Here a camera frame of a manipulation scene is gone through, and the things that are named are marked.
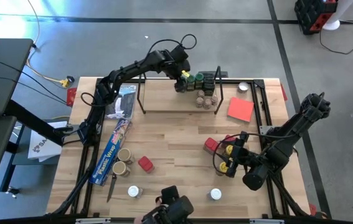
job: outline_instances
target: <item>yellow cable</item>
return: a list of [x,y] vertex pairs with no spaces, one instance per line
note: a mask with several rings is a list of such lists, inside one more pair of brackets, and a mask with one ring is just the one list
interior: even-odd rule
[[[37,13],[36,13],[34,7],[32,6],[30,0],[27,0],[27,1],[28,1],[29,5],[31,6],[33,12],[34,12],[35,18],[37,19],[37,23],[38,23],[38,34],[37,34],[37,37],[36,37],[36,39],[35,39],[35,41],[34,41],[34,44],[36,45],[36,43],[37,43],[37,41],[38,41],[38,38],[39,38],[39,35],[40,35],[39,19],[38,19],[38,15],[37,15]],[[37,72],[34,68],[32,68],[32,66],[31,66],[31,58],[32,58],[32,56],[33,56],[34,53],[32,53],[31,56],[30,56],[29,58],[27,58],[27,62],[26,62],[27,67],[29,67],[32,72],[34,72],[36,75],[38,75],[38,76],[40,76],[40,77],[42,77],[42,78],[44,78],[44,79],[46,79],[46,80],[49,80],[49,81],[52,81],[52,82],[58,82],[58,83],[60,83],[60,84],[61,84],[61,86],[60,86],[61,88],[67,88],[67,87],[70,85],[70,82],[68,81],[68,79],[57,80],[57,79],[54,79],[54,78],[50,78],[50,77],[44,76],[43,74]]]

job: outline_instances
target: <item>black cable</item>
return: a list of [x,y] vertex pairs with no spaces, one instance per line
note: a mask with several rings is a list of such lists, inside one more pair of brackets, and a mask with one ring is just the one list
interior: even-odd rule
[[[194,44],[192,47],[184,47],[183,46],[183,40],[186,38],[186,37],[193,37],[194,38]],[[186,49],[186,50],[191,50],[193,49],[196,45],[197,45],[197,38],[195,37],[195,35],[193,34],[186,34],[185,36],[182,37],[182,40],[179,42],[177,40],[173,40],[173,39],[162,39],[162,40],[158,40],[158,41],[155,41],[155,43],[152,44],[152,46],[150,47],[150,49],[147,51],[147,54],[145,56],[145,58],[142,60],[142,62],[140,62],[140,65],[142,65],[144,62],[146,62],[147,58],[149,57],[149,54],[151,53],[151,50],[153,49],[153,47],[158,44],[158,43],[161,43],[161,42],[174,42],[174,43],[177,43],[179,44],[181,47],[183,47],[183,49]],[[121,74],[121,72],[117,73],[115,76],[114,76],[114,80],[117,79],[118,75]],[[88,103],[85,99],[83,99],[83,96],[84,95],[88,95],[88,96],[91,96],[93,98],[93,103],[95,103],[96,99],[95,97],[91,94],[91,93],[87,93],[87,92],[83,92],[81,94],[81,100],[88,106],[91,106],[91,107],[104,107],[104,106],[108,106],[108,104],[105,104],[105,105],[94,105],[94,104],[91,104],[91,103]]]
[[191,50],[193,49],[196,45],[197,45],[197,38],[193,35],[193,34],[186,34],[182,40],[181,40],[181,44],[183,44],[183,40],[186,38],[186,37],[193,37],[194,38],[194,44],[192,47],[184,47],[186,50]]
[[0,77],[0,79],[13,81],[13,82],[18,83],[18,84],[20,84],[20,85],[23,85],[23,86],[25,86],[25,87],[27,87],[27,88],[30,88],[31,90],[34,90],[34,91],[36,91],[36,92],[38,92],[38,93],[40,93],[40,94],[42,94],[42,95],[44,95],[44,96],[46,96],[46,97],[49,97],[49,98],[52,99],[52,100],[55,100],[55,101],[57,101],[57,102],[59,102],[59,103],[61,103],[61,104],[64,104],[65,106],[69,106],[69,105],[67,105],[66,103],[64,103],[64,102],[62,102],[62,101],[59,101],[58,99],[55,99],[55,98],[53,98],[53,97],[51,97],[51,96],[48,96],[48,95],[46,95],[45,93],[42,93],[42,92],[40,92],[39,90],[36,90],[36,89],[32,88],[31,86],[28,86],[28,85],[26,85],[26,84],[24,84],[24,83],[17,82],[17,81],[15,81],[15,80],[11,79],[11,78]]
[[79,141],[81,141],[81,139],[73,140],[73,141],[68,141],[68,142],[63,143],[63,146],[65,146],[66,144],[70,144],[70,143],[74,143],[74,142],[79,142]]
[[30,76],[30,75],[28,75],[27,73],[23,72],[22,70],[16,69],[16,68],[14,68],[13,66],[10,66],[10,65],[8,65],[8,64],[5,64],[5,63],[3,63],[3,62],[0,62],[0,64],[5,65],[5,66],[7,66],[7,67],[9,67],[9,68],[12,68],[12,69],[14,69],[14,70],[16,70],[16,71],[18,71],[18,72],[21,72],[21,73],[27,75],[27,76],[28,76],[29,78],[31,78],[33,81],[35,81],[36,83],[38,83],[38,84],[39,84],[44,90],[46,90],[48,93],[50,93],[51,95],[53,95],[54,97],[56,97],[56,98],[59,99],[60,101],[62,101],[62,102],[64,102],[65,104],[67,104],[67,102],[66,102],[65,100],[61,99],[60,97],[58,97],[57,95],[55,95],[54,93],[52,93],[51,91],[49,91],[48,89],[46,89],[46,87],[44,87],[42,84],[40,84],[40,82],[38,82],[35,78],[33,78],[32,76]]
[[[289,136],[270,136],[270,135],[267,135],[267,134],[257,134],[257,133],[245,133],[245,134],[246,134],[246,135],[249,135],[249,136],[252,135],[252,136],[265,137],[265,138],[276,138],[276,139],[280,139],[280,140],[284,140],[284,139],[286,139],[286,138],[295,136],[294,134],[289,135]],[[224,173],[224,172],[222,172],[222,171],[219,171],[218,168],[217,168],[216,165],[215,165],[215,154],[220,157],[220,154],[217,154],[216,151],[218,150],[219,146],[220,146],[223,142],[225,142],[227,139],[232,138],[232,137],[235,137],[235,136],[239,136],[239,135],[241,135],[241,133],[240,133],[240,134],[234,134],[234,135],[232,135],[232,136],[229,136],[229,137],[227,137],[227,138],[221,140],[221,141],[216,145],[215,151],[214,151],[214,153],[212,154],[212,165],[214,166],[214,168],[215,168],[215,170],[216,170],[217,172],[219,172],[219,173],[221,173],[221,174],[226,174],[226,173]]]
[[350,53],[353,52],[353,49],[348,51],[348,52],[339,52],[337,50],[331,50],[330,48],[326,47],[322,42],[321,42],[321,30],[320,30],[320,33],[319,33],[319,40],[320,40],[320,44],[327,50],[333,52],[333,53],[337,53],[337,54],[343,54],[343,55],[349,55]]
[[[193,37],[194,38],[194,45],[192,47],[183,47],[183,40],[186,38],[186,37]],[[197,45],[197,38],[195,37],[195,35],[193,34],[186,34],[182,40],[179,42],[177,40],[173,40],[173,39],[162,39],[162,40],[158,40],[158,41],[155,41],[155,43],[152,44],[152,46],[150,47],[149,51],[147,52],[145,58],[143,59],[143,61],[140,63],[140,65],[142,65],[146,60],[147,58],[149,57],[149,54],[151,52],[151,50],[153,49],[153,47],[158,44],[158,43],[161,43],[161,42],[175,42],[177,44],[179,44],[181,47],[183,47],[183,49],[186,49],[186,50],[191,50],[193,49],[196,45]]]
[[81,94],[81,100],[82,100],[82,102],[84,102],[86,105],[89,105],[89,106],[91,106],[91,107],[104,107],[104,106],[109,105],[109,104],[105,104],[105,105],[94,105],[94,104],[88,103],[88,102],[85,101],[85,99],[83,99],[83,96],[84,96],[84,95],[91,96],[91,97],[93,98],[93,103],[96,102],[96,99],[95,99],[95,97],[94,97],[92,94],[87,93],[87,92],[83,92],[83,93]]

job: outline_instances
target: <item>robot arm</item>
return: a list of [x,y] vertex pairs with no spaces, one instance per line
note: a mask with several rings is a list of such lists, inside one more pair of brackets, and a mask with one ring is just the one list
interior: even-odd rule
[[88,118],[81,123],[78,129],[83,145],[90,146],[96,141],[96,126],[105,112],[105,106],[114,102],[121,84],[125,81],[148,71],[164,72],[171,80],[176,80],[174,87],[177,92],[185,91],[186,80],[182,77],[182,71],[190,71],[190,65],[184,49],[182,45],[178,45],[172,51],[155,50],[147,54],[143,60],[114,70],[103,78],[96,85]]

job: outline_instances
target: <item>yellow object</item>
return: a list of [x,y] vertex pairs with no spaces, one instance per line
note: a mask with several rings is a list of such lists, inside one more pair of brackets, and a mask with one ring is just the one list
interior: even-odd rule
[[226,166],[226,162],[221,162],[221,163],[219,164],[219,171],[221,171],[221,172],[226,172],[227,169],[228,169],[228,167]]
[[190,74],[185,70],[182,71],[182,75],[184,75],[186,78],[190,76]]
[[230,156],[232,154],[233,151],[233,146],[229,145],[226,147],[225,153],[226,155]]
[[68,79],[60,80],[59,82],[62,84],[64,88],[67,88],[68,86],[70,86],[70,81]]

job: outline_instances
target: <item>wooden tabletop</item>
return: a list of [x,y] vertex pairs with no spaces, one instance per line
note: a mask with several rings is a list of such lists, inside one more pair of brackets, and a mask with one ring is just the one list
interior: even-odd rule
[[[97,77],[80,78],[70,117],[71,124],[80,124],[88,116],[90,107],[81,101],[80,95],[84,91],[93,93],[96,79]],[[280,81],[277,78],[267,78],[265,85],[271,120],[273,125],[281,126],[288,120],[288,115]],[[128,177],[118,177],[109,203],[106,202],[106,198],[111,180],[108,179],[104,187],[94,185],[89,213],[100,212],[101,217],[145,215],[154,208],[154,199],[161,194],[161,189],[176,185],[179,194],[186,195],[194,206],[194,213],[190,217],[260,218],[264,213],[270,215],[266,184],[257,191],[250,190],[242,182],[244,175],[242,167],[239,167],[234,179],[217,176],[212,167],[211,155],[202,149],[207,138],[219,141],[226,134],[238,134],[240,131],[257,133],[254,113],[250,123],[227,116],[231,97],[236,96],[252,101],[251,92],[242,94],[238,93],[236,89],[237,85],[224,85],[225,99],[217,115],[214,115],[213,112],[147,112],[143,114],[136,103],[132,119],[133,128],[123,147],[130,149],[136,159],[147,156],[152,160],[155,170],[151,174],[146,174],[137,162],[131,164],[129,166],[131,174]],[[144,85],[142,85],[142,94],[144,94]],[[261,111],[261,117],[265,124],[263,111]],[[116,120],[104,122],[99,155],[102,154],[115,124]],[[66,141],[77,138],[78,136],[70,136]],[[256,136],[250,136],[246,146],[251,151],[260,152]],[[81,151],[82,144],[79,142],[63,147],[47,212],[53,212],[58,208],[74,187]],[[289,164],[283,169],[283,178],[285,187],[292,197],[305,212],[309,213],[303,178],[295,153],[290,157]],[[143,189],[140,199],[128,196],[127,190],[131,185],[137,185]],[[206,195],[212,188],[219,188],[222,191],[221,200],[210,201],[207,199]],[[84,196],[85,188],[81,191],[78,211],[82,207]],[[276,188],[275,196],[278,210],[282,211],[280,195]]]

